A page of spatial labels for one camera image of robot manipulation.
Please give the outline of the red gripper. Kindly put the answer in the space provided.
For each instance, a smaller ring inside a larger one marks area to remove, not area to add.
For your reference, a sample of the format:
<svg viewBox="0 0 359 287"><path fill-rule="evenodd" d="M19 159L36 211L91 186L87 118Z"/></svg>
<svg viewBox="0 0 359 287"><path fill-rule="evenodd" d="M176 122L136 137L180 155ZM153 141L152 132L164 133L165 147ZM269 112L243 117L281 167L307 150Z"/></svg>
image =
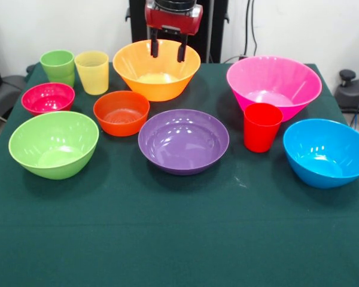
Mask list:
<svg viewBox="0 0 359 287"><path fill-rule="evenodd" d="M153 58L158 57L158 29L175 30L181 34L181 44L178 48L177 61L183 62L185 60L187 35L197 34L202 16L203 7L199 4L196 4L191 10L181 13L163 10L156 4L146 4L145 19L147 25L151 28L151 56Z"/></svg>

